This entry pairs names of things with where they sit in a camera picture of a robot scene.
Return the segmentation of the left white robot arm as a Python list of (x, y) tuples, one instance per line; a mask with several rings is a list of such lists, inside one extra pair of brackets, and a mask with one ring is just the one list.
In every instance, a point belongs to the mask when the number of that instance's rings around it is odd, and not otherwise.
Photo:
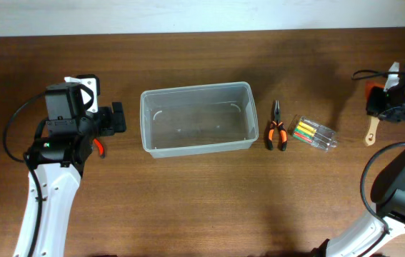
[(62, 256), (71, 206), (87, 158), (99, 138), (126, 131), (123, 106), (100, 107), (94, 77), (50, 85), (42, 96), (48, 116), (39, 122), (34, 141), (24, 153), (29, 170), (26, 209), (15, 256)]

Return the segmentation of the clear screwdriver set case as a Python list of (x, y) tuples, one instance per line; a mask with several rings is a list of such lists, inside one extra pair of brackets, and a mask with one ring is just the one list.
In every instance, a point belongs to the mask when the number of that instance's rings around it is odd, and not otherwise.
[(325, 152), (339, 145), (334, 130), (305, 116), (296, 115), (293, 118), (289, 133), (293, 138)]

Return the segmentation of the red handled cutter pliers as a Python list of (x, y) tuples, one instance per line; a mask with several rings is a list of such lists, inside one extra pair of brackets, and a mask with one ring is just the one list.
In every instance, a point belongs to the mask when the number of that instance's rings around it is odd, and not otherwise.
[(98, 152), (99, 152), (99, 157), (100, 158), (105, 158), (105, 148), (102, 145), (102, 143), (100, 142), (100, 140), (98, 140), (97, 138), (94, 139), (94, 144), (95, 146), (98, 148)]

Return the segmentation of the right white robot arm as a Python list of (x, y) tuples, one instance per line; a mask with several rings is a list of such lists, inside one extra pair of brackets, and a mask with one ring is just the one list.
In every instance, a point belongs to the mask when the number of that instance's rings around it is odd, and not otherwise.
[[(358, 70), (352, 80), (366, 81), (366, 112), (371, 118), (367, 144), (380, 121), (405, 121), (405, 64), (388, 71)], [(378, 150), (361, 174), (364, 214), (340, 236), (326, 239), (312, 256), (375, 256), (392, 239), (405, 234), (405, 142)]]

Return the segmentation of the orange scraper wooden handle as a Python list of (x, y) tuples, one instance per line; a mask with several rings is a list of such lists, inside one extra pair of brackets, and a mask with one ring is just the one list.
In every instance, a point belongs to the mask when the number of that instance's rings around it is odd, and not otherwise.
[[(365, 83), (365, 97), (366, 97), (366, 102), (369, 102), (369, 99), (371, 98), (371, 95), (375, 91), (380, 91), (384, 92), (384, 87), (385, 85), (374, 82), (374, 81), (367, 81)], [(367, 128), (366, 135), (364, 137), (364, 144), (366, 146), (371, 146), (376, 142), (376, 132), (377, 128), (379, 125), (380, 120), (377, 117), (374, 117), (372, 115), (368, 115), (369, 117), (369, 125)]]

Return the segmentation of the orange black long-nose pliers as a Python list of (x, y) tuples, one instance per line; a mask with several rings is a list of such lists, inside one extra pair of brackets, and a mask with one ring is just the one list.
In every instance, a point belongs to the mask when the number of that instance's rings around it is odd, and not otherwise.
[(275, 131), (278, 131), (279, 135), (279, 150), (285, 151), (287, 148), (288, 137), (284, 127), (284, 122), (281, 120), (281, 109), (278, 100), (274, 100), (271, 122), (266, 132), (266, 146), (270, 151), (274, 149), (273, 139)]

